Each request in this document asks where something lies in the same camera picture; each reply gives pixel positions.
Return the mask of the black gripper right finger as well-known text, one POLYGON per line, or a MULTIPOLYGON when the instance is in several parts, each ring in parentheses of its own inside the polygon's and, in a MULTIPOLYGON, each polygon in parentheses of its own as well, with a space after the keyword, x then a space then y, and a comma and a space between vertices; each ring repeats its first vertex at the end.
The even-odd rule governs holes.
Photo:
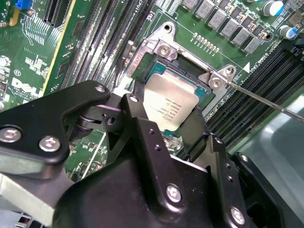
POLYGON ((243 153, 229 155, 225 143, 209 129, 201 110, 185 120, 185 152, 208 173, 208 203, 221 228, 302 228, 258 167, 243 153))

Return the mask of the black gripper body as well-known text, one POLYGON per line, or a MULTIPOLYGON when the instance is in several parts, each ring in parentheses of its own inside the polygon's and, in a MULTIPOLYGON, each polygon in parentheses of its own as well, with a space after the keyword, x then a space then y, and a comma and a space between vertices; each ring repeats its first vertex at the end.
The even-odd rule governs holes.
POLYGON ((165 186, 165 197, 187 200, 183 211, 171 214, 148 198, 148 180, 133 155, 74 184, 59 200, 53 216, 56 228, 219 228, 208 203, 208 173, 196 164, 173 158, 184 189, 165 186))

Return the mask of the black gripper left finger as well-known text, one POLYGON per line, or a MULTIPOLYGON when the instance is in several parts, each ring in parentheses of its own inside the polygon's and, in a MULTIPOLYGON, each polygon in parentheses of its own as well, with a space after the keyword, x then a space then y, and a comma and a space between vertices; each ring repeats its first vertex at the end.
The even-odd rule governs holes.
POLYGON ((148 119, 144 95, 142 81, 121 97, 96 81, 86 81, 2 112, 1 175, 38 198, 39 188, 55 188, 50 201, 54 204, 68 188, 64 164, 69 144, 100 129, 106 134, 107 164, 133 153, 149 200, 184 203, 183 183, 158 125, 148 119))

